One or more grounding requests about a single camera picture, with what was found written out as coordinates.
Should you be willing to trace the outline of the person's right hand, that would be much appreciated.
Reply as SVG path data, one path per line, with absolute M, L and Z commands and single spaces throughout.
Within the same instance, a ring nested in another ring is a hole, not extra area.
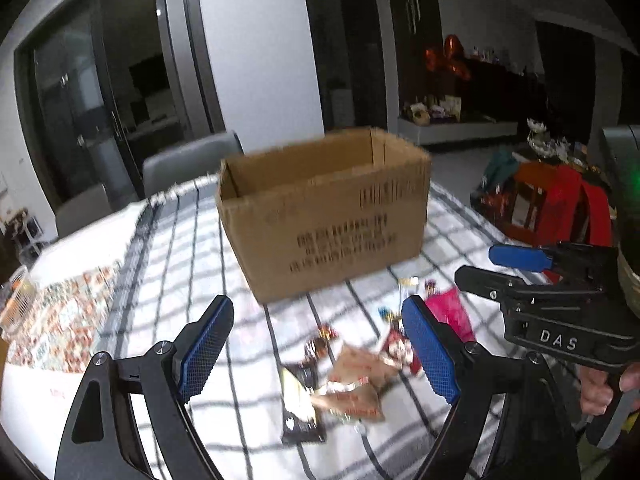
M 602 370 L 578 367 L 580 381 L 580 408 L 586 415 L 603 415 L 613 400 L 614 390 L 608 385 L 608 374 Z M 620 378 L 620 392 L 638 390 L 640 386 L 640 364 L 629 365 Z

